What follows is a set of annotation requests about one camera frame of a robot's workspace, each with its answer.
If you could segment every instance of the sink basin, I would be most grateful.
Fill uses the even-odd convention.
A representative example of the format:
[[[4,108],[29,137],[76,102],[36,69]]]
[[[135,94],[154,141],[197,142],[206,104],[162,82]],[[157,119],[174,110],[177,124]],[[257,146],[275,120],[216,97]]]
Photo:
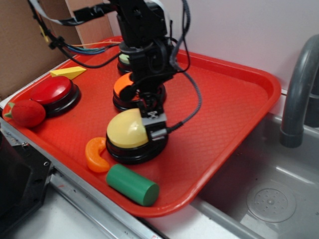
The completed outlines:
[[[193,202],[240,237],[318,237],[319,130],[305,126],[291,149],[279,143],[280,124],[268,114]]]

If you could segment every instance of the yellow triangular block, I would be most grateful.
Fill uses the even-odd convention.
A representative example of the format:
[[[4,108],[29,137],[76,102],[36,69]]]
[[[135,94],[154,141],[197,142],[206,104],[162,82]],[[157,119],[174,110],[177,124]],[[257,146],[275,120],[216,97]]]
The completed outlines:
[[[77,77],[78,75],[82,74],[85,71],[86,71],[85,68],[82,68],[80,66],[75,66],[75,67],[70,67],[70,68],[53,70],[53,71],[50,71],[50,74],[52,77],[65,76],[65,77],[69,78],[70,80],[73,80],[75,77]]]

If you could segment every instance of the strawberry toy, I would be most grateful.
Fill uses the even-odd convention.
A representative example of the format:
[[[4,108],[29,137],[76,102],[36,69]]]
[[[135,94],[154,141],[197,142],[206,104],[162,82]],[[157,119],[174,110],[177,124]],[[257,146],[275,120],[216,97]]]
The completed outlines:
[[[4,116],[13,119],[20,126],[35,127],[45,119],[45,109],[38,102],[22,100],[16,103],[9,102],[8,105],[11,110]]]

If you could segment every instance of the red tray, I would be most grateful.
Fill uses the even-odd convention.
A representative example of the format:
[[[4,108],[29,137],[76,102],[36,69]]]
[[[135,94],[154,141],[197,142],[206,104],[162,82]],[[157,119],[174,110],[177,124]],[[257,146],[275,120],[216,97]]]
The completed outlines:
[[[77,59],[97,65],[118,51],[115,47],[100,55],[77,56]],[[178,61],[181,66],[186,65],[187,57],[183,51],[180,51]],[[77,64],[67,61],[60,68],[73,66]],[[107,185],[106,173],[94,173],[86,165],[86,143],[94,137],[105,136],[108,122],[118,113],[112,102],[113,85],[120,77],[117,60],[103,68],[88,69],[73,80],[79,86],[82,98],[66,114],[46,119],[32,129],[5,119],[129,213],[139,217],[164,216],[192,201],[281,94],[277,79],[266,72],[199,54],[191,53],[188,73],[201,90],[201,110],[170,134],[168,144],[159,156],[143,164],[128,166],[159,184],[159,198],[151,207],[137,205],[122,196]],[[11,101],[29,99],[33,87],[48,77],[50,74]],[[167,125],[172,126],[193,112],[197,95],[183,74],[176,74],[165,87],[164,109]],[[106,151],[102,157],[111,165],[116,164]]]

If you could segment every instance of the faucet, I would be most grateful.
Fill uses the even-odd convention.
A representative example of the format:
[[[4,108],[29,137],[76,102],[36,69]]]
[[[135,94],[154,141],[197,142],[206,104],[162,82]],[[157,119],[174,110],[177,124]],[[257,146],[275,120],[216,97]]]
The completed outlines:
[[[289,148],[302,144],[304,124],[319,127],[319,35],[305,43],[289,84],[280,143]]]

